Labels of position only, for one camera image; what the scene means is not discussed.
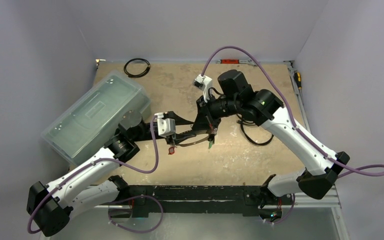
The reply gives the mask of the red key tag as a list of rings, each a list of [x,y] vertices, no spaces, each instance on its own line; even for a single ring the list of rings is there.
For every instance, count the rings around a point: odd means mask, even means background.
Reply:
[[[170,146],[168,148],[168,154],[169,155],[173,155],[175,153],[175,151],[176,151],[176,147],[175,146]]]

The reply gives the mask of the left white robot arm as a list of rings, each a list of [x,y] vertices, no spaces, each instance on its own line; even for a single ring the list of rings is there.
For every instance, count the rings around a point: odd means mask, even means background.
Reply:
[[[155,172],[159,166],[158,159],[148,170],[129,164],[140,150],[137,143],[148,140],[155,143],[164,139],[169,152],[173,153],[183,141],[212,133],[209,129],[195,129],[195,125],[173,111],[156,113],[149,123],[144,122],[138,111],[126,112],[114,134],[89,159],[47,184],[38,181],[29,188],[27,232],[50,237],[61,231],[72,218],[95,206],[133,201],[130,187],[121,176],[111,176],[97,186],[93,183],[120,167],[142,174]]]

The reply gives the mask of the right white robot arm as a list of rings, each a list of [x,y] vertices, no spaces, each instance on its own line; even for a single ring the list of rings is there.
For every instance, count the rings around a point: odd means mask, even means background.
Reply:
[[[212,94],[213,80],[198,75],[193,85],[202,91],[196,101],[197,116],[194,131],[208,131],[218,127],[221,118],[241,115],[279,139],[303,163],[304,169],[285,175],[271,175],[262,185],[260,196],[268,204],[286,194],[304,193],[321,200],[338,179],[350,156],[323,146],[311,133],[289,115],[284,103],[270,90],[254,91],[245,75],[228,70],[217,79],[222,94]]]

